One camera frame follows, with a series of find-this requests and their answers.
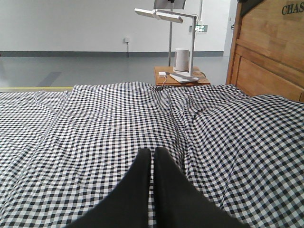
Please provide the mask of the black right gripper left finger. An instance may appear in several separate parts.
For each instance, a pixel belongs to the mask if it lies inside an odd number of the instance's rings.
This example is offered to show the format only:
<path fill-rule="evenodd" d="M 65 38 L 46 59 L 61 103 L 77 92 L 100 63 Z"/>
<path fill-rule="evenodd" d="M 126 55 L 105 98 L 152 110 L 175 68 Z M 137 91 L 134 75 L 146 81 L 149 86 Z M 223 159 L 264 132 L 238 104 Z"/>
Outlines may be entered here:
<path fill-rule="evenodd" d="M 151 151 L 140 149 L 118 185 L 68 228 L 147 228 Z"/>

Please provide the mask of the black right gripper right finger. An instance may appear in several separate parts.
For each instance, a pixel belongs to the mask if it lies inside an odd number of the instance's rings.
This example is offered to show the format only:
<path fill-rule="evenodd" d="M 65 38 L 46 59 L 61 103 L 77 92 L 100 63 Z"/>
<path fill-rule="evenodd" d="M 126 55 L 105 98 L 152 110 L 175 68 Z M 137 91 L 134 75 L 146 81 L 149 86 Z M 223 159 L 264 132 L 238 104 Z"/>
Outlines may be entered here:
<path fill-rule="evenodd" d="M 154 153 L 154 201 L 159 228 L 243 228 L 187 180 L 166 148 Z"/>

